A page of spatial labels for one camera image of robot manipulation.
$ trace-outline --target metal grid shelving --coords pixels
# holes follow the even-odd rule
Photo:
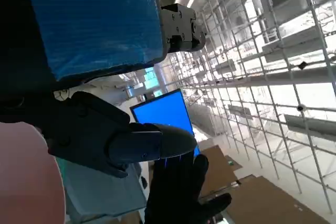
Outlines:
[[[290,168],[299,193],[298,174],[320,184],[331,213],[336,135],[322,128],[316,134],[312,119],[336,125],[334,1],[195,0],[206,46],[171,54],[165,65],[189,106],[208,107],[214,132],[225,136],[228,148],[248,159],[248,149],[254,150],[261,168],[260,157],[270,158],[277,178],[279,165]],[[300,121],[301,131],[288,115]],[[328,168],[324,155],[332,160]],[[316,174],[300,166],[308,159]]]

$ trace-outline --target black glove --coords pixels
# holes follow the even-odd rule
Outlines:
[[[205,224],[230,203],[223,194],[206,204],[198,197],[208,169],[206,156],[194,153],[155,161],[145,224]]]

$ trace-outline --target blue fabric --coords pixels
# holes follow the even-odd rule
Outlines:
[[[163,55],[155,0],[31,2],[57,80]]]

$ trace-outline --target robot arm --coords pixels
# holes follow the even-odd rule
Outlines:
[[[117,177],[127,176],[129,163],[192,151],[196,140],[183,130],[130,124],[126,113],[92,94],[58,101],[52,93],[204,46],[192,9],[143,1],[147,8],[137,5],[141,0],[6,0],[0,122],[31,124],[51,155]],[[114,2],[119,6],[111,8]]]

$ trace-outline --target computer monitor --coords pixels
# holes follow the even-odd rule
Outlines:
[[[194,135],[180,89],[130,108],[138,123],[159,123],[184,129]]]

